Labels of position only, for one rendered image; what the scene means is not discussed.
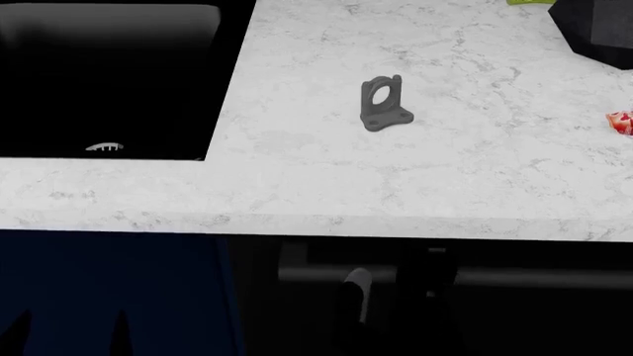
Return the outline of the black angular block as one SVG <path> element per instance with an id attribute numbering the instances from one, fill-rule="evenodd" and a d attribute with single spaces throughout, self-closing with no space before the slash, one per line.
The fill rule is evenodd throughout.
<path id="1" fill-rule="evenodd" d="M 573 52 L 633 70 L 633 0 L 557 0 L 548 13 Z"/>

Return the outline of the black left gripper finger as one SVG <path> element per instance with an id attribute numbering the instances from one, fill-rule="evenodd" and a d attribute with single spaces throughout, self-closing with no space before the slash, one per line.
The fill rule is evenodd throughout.
<path id="1" fill-rule="evenodd" d="M 130 326 L 125 311 L 120 310 L 111 335 L 109 356 L 134 356 Z"/>
<path id="2" fill-rule="evenodd" d="M 24 356 L 24 350 L 31 332 L 32 317 L 31 311 L 23 311 L 0 334 L 0 356 Z"/>

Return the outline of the grey metal mounting bracket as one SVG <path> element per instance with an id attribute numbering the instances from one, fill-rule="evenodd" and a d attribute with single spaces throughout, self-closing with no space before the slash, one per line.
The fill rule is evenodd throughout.
<path id="1" fill-rule="evenodd" d="M 375 94 L 382 88 L 389 88 L 388 97 L 381 103 L 373 103 Z M 414 114 L 402 107 L 403 80 L 398 74 L 377 76 L 361 85 L 360 119 L 370 133 L 377 133 L 387 127 L 411 124 Z"/>

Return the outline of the black kitchen sink basin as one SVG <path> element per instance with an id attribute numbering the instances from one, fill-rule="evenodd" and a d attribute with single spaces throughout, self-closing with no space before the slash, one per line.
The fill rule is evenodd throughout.
<path id="1" fill-rule="evenodd" d="M 0 0 L 0 158 L 205 159 L 256 1 Z"/>

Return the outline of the red and white food piece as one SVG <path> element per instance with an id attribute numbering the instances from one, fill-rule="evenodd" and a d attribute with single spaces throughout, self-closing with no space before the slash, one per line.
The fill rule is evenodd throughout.
<path id="1" fill-rule="evenodd" d="M 605 115 L 609 126 L 622 135 L 633 136 L 633 112 L 621 111 Z"/>

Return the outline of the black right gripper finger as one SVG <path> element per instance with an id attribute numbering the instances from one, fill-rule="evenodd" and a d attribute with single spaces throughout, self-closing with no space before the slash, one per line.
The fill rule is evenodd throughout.
<path id="1" fill-rule="evenodd" d="M 339 286 L 336 316 L 342 325 L 365 323 L 367 319 L 373 275 L 367 269 L 353 269 Z"/>
<path id="2" fill-rule="evenodd" d="M 394 332 L 398 336 L 451 336 L 458 331 L 447 293 L 457 268 L 447 254 L 406 248 L 397 269 Z"/>

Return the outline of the black dishwasher door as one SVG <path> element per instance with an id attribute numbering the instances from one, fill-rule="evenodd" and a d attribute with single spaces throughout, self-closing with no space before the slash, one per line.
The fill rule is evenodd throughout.
<path id="1" fill-rule="evenodd" d="M 238 236 L 228 243 L 246 356 L 344 356 L 333 346 L 341 281 L 281 281 L 283 266 L 372 272 L 368 325 L 394 326 L 406 248 L 447 254 L 459 269 L 633 272 L 633 242 Z M 458 286 L 447 293 L 468 356 L 633 356 L 633 291 Z"/>

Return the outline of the dark blue cabinet door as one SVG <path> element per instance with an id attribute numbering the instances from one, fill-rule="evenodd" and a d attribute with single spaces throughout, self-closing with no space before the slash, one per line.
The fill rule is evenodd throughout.
<path id="1" fill-rule="evenodd" d="M 0 334 L 32 313 L 24 356 L 245 356 L 226 242 L 185 233 L 0 230 Z"/>

